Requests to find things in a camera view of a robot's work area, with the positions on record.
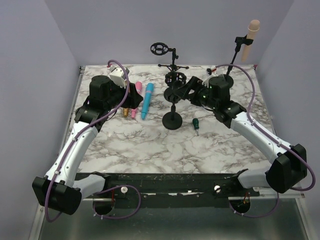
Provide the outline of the black stand holding teal microphone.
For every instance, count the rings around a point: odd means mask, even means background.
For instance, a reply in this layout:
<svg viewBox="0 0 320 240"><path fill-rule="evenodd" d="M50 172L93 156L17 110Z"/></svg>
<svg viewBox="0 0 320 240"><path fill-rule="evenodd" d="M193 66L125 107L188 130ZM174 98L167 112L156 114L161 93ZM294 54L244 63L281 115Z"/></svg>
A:
<svg viewBox="0 0 320 240"><path fill-rule="evenodd" d="M179 113L176 112L176 104L181 98L175 94L175 88L172 84L163 93L165 100L172 103L170 112L167 112L162 117L162 124L168 130L177 130L182 126L183 119Z"/></svg>

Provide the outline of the beige microphone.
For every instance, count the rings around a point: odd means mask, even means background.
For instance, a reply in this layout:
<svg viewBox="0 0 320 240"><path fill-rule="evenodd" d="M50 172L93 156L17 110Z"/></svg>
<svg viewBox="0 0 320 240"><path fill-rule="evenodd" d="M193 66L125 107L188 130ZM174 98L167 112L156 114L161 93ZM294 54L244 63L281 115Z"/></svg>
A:
<svg viewBox="0 0 320 240"><path fill-rule="evenodd" d="M248 25L248 32L246 35L246 40L249 40L250 44L247 45L245 44L243 51L242 51L242 56L241 56L241 61L245 62L249 56L249 52L252 48L252 43L253 40L256 38L256 35L258 31L260 30L260 21L257 19L252 20L249 25Z"/></svg>

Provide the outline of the black round-base shock mount stand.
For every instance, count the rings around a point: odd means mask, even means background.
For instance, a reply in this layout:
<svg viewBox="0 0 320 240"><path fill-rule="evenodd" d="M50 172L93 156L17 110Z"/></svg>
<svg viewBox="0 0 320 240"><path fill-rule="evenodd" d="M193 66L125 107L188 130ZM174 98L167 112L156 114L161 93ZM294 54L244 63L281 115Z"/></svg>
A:
<svg viewBox="0 0 320 240"><path fill-rule="evenodd" d="M168 72L165 75L165 83L168 88L164 91L164 98L173 104L176 104L180 101L180 98L174 94L174 90L186 84L187 77L182 72Z"/></svg>

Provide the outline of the pink microphone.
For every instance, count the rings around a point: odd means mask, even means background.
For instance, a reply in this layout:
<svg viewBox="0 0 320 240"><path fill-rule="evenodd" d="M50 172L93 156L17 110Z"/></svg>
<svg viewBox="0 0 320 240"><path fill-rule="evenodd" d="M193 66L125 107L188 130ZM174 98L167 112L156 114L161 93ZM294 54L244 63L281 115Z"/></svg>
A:
<svg viewBox="0 0 320 240"><path fill-rule="evenodd" d="M136 90L137 90L137 92L140 94L141 93L141 91L142 91L142 83L140 82L140 81L137 81L136 83L135 83L135 88L136 88ZM135 117L136 117L136 114L137 114L137 111L138 111L138 109L137 108L135 108L135 109L133 109L132 111L131 111L131 118L132 119L134 119Z"/></svg>

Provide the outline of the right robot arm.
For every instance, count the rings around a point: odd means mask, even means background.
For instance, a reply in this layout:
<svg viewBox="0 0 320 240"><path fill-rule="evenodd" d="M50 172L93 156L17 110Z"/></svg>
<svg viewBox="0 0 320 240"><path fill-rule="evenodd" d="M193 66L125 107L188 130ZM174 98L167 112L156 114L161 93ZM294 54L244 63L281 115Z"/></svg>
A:
<svg viewBox="0 0 320 240"><path fill-rule="evenodd" d="M272 188L285 193L307 176L306 149L291 145L268 131L248 116L247 110L231 100L231 85L223 75L213 76L207 82L191 77L186 83L173 84L173 93L181 100L195 106L204 106L213 111L215 118L227 128L245 137L268 159L268 168L242 170L237 179L230 183L230 191L241 196L253 187Z"/></svg>

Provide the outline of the teal microphone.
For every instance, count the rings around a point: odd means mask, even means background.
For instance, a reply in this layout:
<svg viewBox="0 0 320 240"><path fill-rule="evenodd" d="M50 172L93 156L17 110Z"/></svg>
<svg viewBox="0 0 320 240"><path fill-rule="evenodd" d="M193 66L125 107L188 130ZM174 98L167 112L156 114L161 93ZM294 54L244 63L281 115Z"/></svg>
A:
<svg viewBox="0 0 320 240"><path fill-rule="evenodd" d="M146 119L153 92L154 92L154 84L149 82L145 89L145 96L144 96L144 101L143 101L142 110L141 110L142 120Z"/></svg>

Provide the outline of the gold microphone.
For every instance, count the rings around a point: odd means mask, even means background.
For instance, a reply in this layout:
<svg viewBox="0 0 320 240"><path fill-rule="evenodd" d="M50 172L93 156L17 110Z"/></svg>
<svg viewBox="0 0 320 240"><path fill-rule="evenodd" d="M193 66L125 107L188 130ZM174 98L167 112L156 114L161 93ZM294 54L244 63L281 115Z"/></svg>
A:
<svg viewBox="0 0 320 240"><path fill-rule="evenodd" d="M128 115L129 115L129 108L123 108L122 113L123 113L123 117L124 117L124 118L127 118Z"/></svg>

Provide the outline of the black stand holding beige microphone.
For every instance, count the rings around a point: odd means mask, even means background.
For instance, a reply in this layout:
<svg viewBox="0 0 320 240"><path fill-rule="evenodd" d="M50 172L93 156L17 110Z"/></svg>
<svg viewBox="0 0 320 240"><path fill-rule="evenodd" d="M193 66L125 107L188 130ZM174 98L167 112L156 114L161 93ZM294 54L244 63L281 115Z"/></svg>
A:
<svg viewBox="0 0 320 240"><path fill-rule="evenodd" d="M234 42L235 42L236 46L235 46L235 49L234 49L233 58L232 58L231 63L230 63L231 65L234 64L234 61L235 61L235 59L236 59L236 57L237 57L238 52L241 50L242 45L250 46L250 45L253 43L253 41L254 41L253 39L248 39L248 38L247 38L247 35L245 35L245 36L243 36L243 37L237 36L237 37L235 38L235 41L234 41ZM233 69L233 66L231 66L231 65L228 66L227 72L226 72L226 74L224 74L224 78L225 78L225 80L226 80L226 82L228 83L228 85L229 85L230 88L231 88L231 87L233 86L233 84L234 84L234 80L233 80L233 78L230 76L230 72L231 72L231 70Z"/></svg>

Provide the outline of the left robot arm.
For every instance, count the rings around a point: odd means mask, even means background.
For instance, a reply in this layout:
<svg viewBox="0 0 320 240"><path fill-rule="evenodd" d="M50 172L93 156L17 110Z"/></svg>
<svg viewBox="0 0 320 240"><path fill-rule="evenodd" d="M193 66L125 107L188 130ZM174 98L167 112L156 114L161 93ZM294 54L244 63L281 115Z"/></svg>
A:
<svg viewBox="0 0 320 240"><path fill-rule="evenodd" d="M109 116L119 108L135 109L143 97L134 83L116 85L111 76L97 75L91 79L89 94L75 111L74 124L62 151L44 177L36 177L32 188L47 221L52 222L49 210L72 215L81 201L93 194L104 198L110 194L109 176L94 171L76 180L78 168L92 141Z"/></svg>

